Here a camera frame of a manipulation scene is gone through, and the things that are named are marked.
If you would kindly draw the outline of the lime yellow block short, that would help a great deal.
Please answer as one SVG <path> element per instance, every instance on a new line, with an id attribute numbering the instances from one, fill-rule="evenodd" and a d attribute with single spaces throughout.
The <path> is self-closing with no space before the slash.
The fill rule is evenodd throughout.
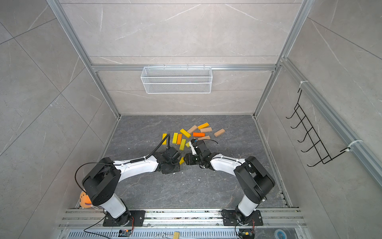
<path id="1" fill-rule="evenodd" d="M 181 144 L 180 144 L 180 151 L 184 151 L 184 149 L 185 149 L 185 145 L 186 145 L 186 140 L 185 140 L 185 139 L 182 139 L 182 140 L 181 140 Z"/>

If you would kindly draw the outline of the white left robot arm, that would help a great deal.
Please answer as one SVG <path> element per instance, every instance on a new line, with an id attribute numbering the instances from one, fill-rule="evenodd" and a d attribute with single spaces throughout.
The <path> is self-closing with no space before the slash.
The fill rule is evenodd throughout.
<path id="1" fill-rule="evenodd" d="M 82 180 L 84 192 L 96 207 L 116 220 L 129 215 L 127 206 L 116 195 L 119 182 L 143 173 L 171 174 L 180 171 L 181 154 L 174 147 L 163 152 L 153 152 L 132 160 L 113 161 L 109 157 L 95 162 L 94 168 Z"/>

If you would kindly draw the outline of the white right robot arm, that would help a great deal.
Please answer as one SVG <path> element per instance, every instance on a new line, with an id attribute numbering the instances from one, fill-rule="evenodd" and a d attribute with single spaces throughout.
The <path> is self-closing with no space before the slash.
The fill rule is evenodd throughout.
<path id="1" fill-rule="evenodd" d="M 184 157 L 187 165 L 199 165 L 200 168 L 222 171 L 236 177 L 244 196 L 236 206 L 232 217 L 243 225 L 252 222 L 257 207 L 276 184 L 271 174 L 253 156 L 239 159 L 217 152 L 212 153 L 205 141 L 198 139 L 192 139 L 189 146 L 192 152 Z"/>

